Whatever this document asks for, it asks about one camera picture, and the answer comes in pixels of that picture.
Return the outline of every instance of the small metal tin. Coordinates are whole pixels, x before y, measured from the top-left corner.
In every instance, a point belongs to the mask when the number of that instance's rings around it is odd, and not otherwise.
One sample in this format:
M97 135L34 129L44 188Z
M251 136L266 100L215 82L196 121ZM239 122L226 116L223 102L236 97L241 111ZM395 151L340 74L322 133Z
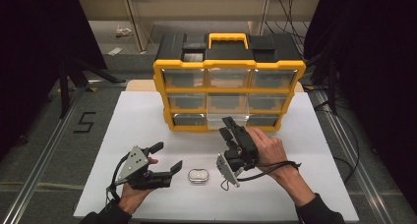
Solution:
M209 172L206 169L192 169L188 173L188 179L196 184L205 183L209 179Z

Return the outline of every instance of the white table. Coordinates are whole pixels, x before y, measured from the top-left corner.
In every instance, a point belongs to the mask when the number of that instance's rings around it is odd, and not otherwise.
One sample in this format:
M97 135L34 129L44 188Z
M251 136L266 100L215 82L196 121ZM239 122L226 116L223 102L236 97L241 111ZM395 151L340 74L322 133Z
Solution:
M134 145L149 147L164 141L165 148L152 156L159 163L149 169L168 171L179 160L183 160L183 168L173 177L170 188L159 189L147 197L134 218L210 223L297 220L294 203L268 176L224 191L220 187L223 179L215 168L217 154L227 148L220 133L171 132L163 120L162 108L158 92L121 93L74 216L84 217L104 207L105 189L113 171ZM340 212L346 222L359 220L307 93L295 94L282 119L281 129L268 134L282 138L288 158L302 163L300 172L304 179L314 192L321 194L330 209ZM194 168L208 170L207 183L189 182L188 173ZM239 177L257 173L258 169L252 169Z

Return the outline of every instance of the yellow handle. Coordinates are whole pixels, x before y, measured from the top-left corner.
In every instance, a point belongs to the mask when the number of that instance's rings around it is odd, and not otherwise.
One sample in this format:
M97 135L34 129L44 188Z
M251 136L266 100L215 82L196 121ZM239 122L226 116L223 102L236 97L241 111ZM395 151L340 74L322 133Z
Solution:
M213 40L231 40L231 41L243 41L245 49L248 49L248 40L245 33L210 33L208 35L208 49L211 49L211 42Z

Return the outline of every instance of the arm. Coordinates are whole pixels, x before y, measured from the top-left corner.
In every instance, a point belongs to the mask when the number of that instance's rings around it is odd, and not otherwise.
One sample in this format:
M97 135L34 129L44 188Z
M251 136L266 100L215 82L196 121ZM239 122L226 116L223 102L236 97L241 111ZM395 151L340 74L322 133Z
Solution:
M260 156L258 168L261 171L266 171L270 164L288 160L281 139L270 138L256 128L248 128L247 131L258 148ZM294 167L283 166L269 175L287 191L305 223L344 223L341 214L328 209L320 196L313 193Z
M156 159L149 157L148 160L150 164L157 163ZM111 200L98 214L89 213L80 224L128 223L132 214L152 191L154 190L134 190L129 184L124 184L119 203Z

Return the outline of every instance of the yellow and black toolbox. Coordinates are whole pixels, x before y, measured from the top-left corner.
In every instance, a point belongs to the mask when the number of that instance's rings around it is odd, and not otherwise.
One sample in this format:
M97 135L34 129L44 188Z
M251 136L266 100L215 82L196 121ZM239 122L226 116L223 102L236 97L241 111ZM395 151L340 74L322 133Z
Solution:
M170 130L217 130L230 116L271 132L306 66L289 34L175 32L161 40L153 69Z

